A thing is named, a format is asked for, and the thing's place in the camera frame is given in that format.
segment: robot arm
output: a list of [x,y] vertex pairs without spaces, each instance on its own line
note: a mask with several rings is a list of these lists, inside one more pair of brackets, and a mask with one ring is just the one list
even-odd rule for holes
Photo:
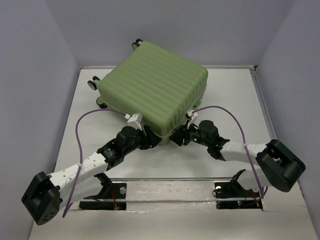
[[[154,148],[161,142],[161,138],[156,136],[148,125],[143,128],[139,125],[137,128],[125,126],[116,138],[83,160],[72,203],[108,192],[112,182],[105,171],[122,163],[125,156],[132,151]],[[66,206],[78,168],[79,164],[75,164],[48,175],[40,172],[34,176],[22,197],[22,203],[37,225],[49,222],[59,209]]]
[[[243,143],[221,137],[210,120],[201,121],[197,126],[190,124],[194,119],[189,119],[170,140],[179,146],[190,142],[206,146],[207,152],[217,160],[249,162]],[[279,140],[272,139],[267,144],[248,144],[247,148],[253,163],[260,166],[256,172],[262,187],[272,186],[282,192],[289,192],[306,169],[304,163]],[[233,176],[231,184],[233,189],[249,190],[258,187],[253,171],[245,169]]]

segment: purple cable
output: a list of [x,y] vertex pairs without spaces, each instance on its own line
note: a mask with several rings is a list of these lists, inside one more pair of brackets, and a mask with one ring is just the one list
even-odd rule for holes
[[193,113],[197,113],[197,112],[200,112],[200,111],[205,110],[205,109],[221,109],[221,110],[227,112],[235,120],[236,124],[238,125],[238,127],[240,129],[240,132],[241,132],[241,135],[242,135],[242,141],[243,141],[243,144],[244,144],[244,149],[245,149],[246,155],[248,156],[249,163],[251,165],[255,180],[258,183],[261,199],[263,199],[264,196],[265,196],[264,189],[261,186],[257,171],[256,171],[255,166],[254,166],[254,162],[251,159],[251,155],[250,155],[250,152],[248,150],[247,143],[246,143],[245,133],[244,133],[244,130],[242,129],[239,121],[236,119],[236,117],[230,111],[228,111],[227,109],[225,109],[222,106],[215,106],[215,105],[213,105],[213,106],[205,106],[205,107],[199,108],[197,110],[194,110]]
[[72,188],[71,188],[71,192],[70,192],[70,195],[69,195],[69,198],[66,202],[66,205],[65,205],[65,209],[63,211],[63,214],[62,214],[62,217],[64,218],[66,215],[67,215],[67,212],[69,211],[72,203],[71,202],[71,198],[72,198],[72,195],[74,194],[75,192],[75,188],[76,188],[76,185],[77,185],[77,180],[79,178],[79,175],[80,175],[80,171],[81,171],[81,164],[83,163],[83,151],[82,151],[82,146],[81,146],[81,143],[80,143],[80,139],[79,139],[79,133],[78,133],[78,127],[79,127],[79,123],[80,121],[87,115],[89,114],[92,114],[92,113],[95,113],[95,112],[100,112],[100,111],[111,111],[111,112],[115,112],[115,113],[118,113],[118,114],[121,114],[123,116],[126,116],[125,113],[123,112],[120,112],[118,110],[115,110],[115,109],[111,109],[111,108],[104,108],[104,109],[96,109],[96,110],[92,110],[92,111],[88,111],[86,112],[85,114],[83,114],[79,119],[78,121],[76,122],[75,124],[75,137],[76,137],[76,141],[78,143],[78,146],[79,146],[79,152],[80,152],[80,165],[79,165],[79,168],[78,168],[78,171],[76,172],[76,175],[75,175],[75,178],[73,180],[73,184],[72,184]]

